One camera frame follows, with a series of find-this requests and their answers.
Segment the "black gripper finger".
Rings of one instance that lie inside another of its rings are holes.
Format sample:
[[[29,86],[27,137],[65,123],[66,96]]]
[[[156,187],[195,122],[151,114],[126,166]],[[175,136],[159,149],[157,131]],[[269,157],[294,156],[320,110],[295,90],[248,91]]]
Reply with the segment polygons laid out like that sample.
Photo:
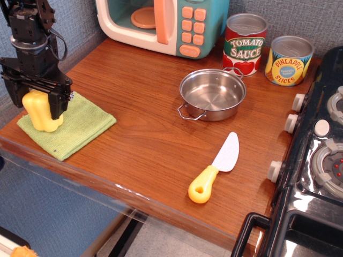
[[[60,118],[61,114],[68,108],[69,95],[59,92],[50,92],[48,94],[48,102],[52,120]]]
[[[3,79],[13,104],[18,108],[22,108],[24,106],[22,102],[23,97],[29,92],[26,79],[12,80],[5,77]]]

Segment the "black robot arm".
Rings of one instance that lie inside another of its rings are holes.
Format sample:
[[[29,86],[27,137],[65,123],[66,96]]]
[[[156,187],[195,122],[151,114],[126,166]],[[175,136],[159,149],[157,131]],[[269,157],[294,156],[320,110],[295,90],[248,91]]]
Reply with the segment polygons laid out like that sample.
[[[1,76],[13,104],[22,108],[24,95],[35,89],[48,95],[51,117],[59,119],[73,92],[72,79],[58,67],[68,50],[59,56],[62,36],[53,29],[55,10],[48,1],[1,1],[1,9],[17,55],[1,58]]]

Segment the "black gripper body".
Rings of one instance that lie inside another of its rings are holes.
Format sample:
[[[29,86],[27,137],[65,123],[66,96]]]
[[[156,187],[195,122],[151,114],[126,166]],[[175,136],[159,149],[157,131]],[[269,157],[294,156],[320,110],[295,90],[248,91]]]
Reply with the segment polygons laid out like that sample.
[[[58,67],[68,54],[64,47],[64,55],[58,53],[57,40],[59,34],[44,35],[36,42],[24,42],[11,37],[11,44],[16,50],[15,58],[1,58],[2,78],[26,79],[29,90],[36,89],[43,93],[59,92],[69,95],[69,101],[74,97],[71,89],[72,79],[65,75]]]

